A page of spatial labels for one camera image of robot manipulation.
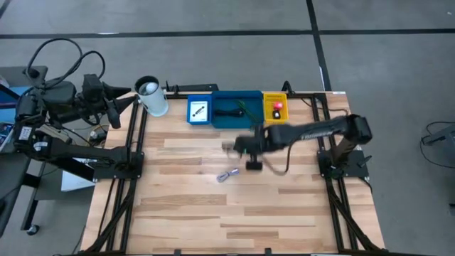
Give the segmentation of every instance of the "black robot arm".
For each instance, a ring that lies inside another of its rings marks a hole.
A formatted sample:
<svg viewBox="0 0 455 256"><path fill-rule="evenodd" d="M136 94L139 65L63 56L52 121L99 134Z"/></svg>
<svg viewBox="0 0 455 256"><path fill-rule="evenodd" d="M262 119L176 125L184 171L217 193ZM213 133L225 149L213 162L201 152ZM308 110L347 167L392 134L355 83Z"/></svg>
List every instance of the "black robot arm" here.
<svg viewBox="0 0 455 256"><path fill-rule="evenodd" d="M98 125L98 115L107 114L112 127L120 128L119 114L135 101L136 96L117 98L130 91L126 87L109 86L94 74L84 75L82 92L79 93L67 81L52 87L35 87L27 95L21 96L16 110L16 122L39 127L48 118L50 125L61 129L62 124L78 119L83 119L90 125ZM95 117L96 121L90 121L90 117Z"/></svg>
<svg viewBox="0 0 455 256"><path fill-rule="evenodd" d="M274 124L268 127L255 127L254 136L238 136L232 149L239 154L250 155L251 162L247 163L247 169L261 169L262 165L257 162L258 155L282 150L299 140L335 134L343 135L344 138L339 145L331 149L333 163L343 161L357 145L366 144L373 137L366 119L351 114L297 126Z"/></svg>

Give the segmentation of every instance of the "blue tray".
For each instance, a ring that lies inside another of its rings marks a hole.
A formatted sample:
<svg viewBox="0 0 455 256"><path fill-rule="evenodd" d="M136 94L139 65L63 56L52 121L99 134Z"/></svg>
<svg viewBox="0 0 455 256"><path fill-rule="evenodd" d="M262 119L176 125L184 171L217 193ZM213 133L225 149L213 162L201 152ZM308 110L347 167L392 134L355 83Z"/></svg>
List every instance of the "blue tray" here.
<svg viewBox="0 0 455 256"><path fill-rule="evenodd" d="M242 100L246 108L259 120L257 124L264 123L264 110L262 107L261 91L215 91L212 92L211 123L217 129L249 129L253 123L245 114L243 117L217 117L215 110L234 110L239 108L236 100Z"/></svg>

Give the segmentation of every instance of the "white cable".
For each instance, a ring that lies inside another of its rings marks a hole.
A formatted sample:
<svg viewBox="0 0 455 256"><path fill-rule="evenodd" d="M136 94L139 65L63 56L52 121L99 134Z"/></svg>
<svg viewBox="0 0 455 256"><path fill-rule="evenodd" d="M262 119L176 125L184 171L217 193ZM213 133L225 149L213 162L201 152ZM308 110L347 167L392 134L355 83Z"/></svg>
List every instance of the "white cable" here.
<svg viewBox="0 0 455 256"><path fill-rule="evenodd" d="M239 172L239 169L236 168L236 169L233 169L232 171L226 171L225 173L223 174L220 174L216 177L216 180L219 182L219 183L222 183L223 181L225 181L227 178L229 178L229 176L234 176L234 175L238 175L240 174Z"/></svg>

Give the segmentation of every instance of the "gray carpet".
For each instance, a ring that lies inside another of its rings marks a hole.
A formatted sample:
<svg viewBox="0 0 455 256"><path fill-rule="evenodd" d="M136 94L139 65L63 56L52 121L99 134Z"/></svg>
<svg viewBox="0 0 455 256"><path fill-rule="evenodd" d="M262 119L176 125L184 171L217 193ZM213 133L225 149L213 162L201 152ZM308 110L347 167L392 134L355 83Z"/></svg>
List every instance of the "gray carpet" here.
<svg viewBox="0 0 455 256"><path fill-rule="evenodd" d="M425 0L314 0L320 29L455 28L455 3ZM5 33L107 33L230 29L310 29L305 1L279 0L13 0L0 19ZM419 150L424 127L454 121L455 36L322 36L333 90L348 93L351 109L365 115L374 139L364 146L376 210L388 249L430 255L455 251L455 170L426 162ZM221 90L319 91L322 82L312 36L216 36L210 38L77 39L84 51L107 61L104 81L132 86L142 75L161 82L216 82ZM41 39L1 39L0 65L25 65ZM66 43L45 48L36 64L49 77L76 59ZM71 78L98 73L100 62L84 60ZM434 126L436 131L443 126ZM439 163L455 160L439 145L424 148ZM37 165L30 171L37 171ZM0 239L2 255L71 253L85 224L90 190L64 201L38 205L29 237L19 231L30 191L22 188Z"/></svg>

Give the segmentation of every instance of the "white label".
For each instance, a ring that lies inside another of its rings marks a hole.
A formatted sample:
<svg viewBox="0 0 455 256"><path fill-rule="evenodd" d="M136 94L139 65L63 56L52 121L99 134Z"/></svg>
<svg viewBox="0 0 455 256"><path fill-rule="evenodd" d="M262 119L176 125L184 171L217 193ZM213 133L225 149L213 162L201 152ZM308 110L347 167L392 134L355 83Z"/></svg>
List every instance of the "white label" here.
<svg viewBox="0 0 455 256"><path fill-rule="evenodd" d="M190 122L206 122L208 119L208 103L198 101L190 103Z"/></svg>
<svg viewBox="0 0 455 256"><path fill-rule="evenodd" d="M28 140L31 134L31 127L22 127L21 134L19 135L19 140Z"/></svg>
<svg viewBox="0 0 455 256"><path fill-rule="evenodd" d="M42 146L48 146L48 143L47 142L36 142L34 145L33 145L33 148L36 150L36 151L41 151L41 147Z"/></svg>

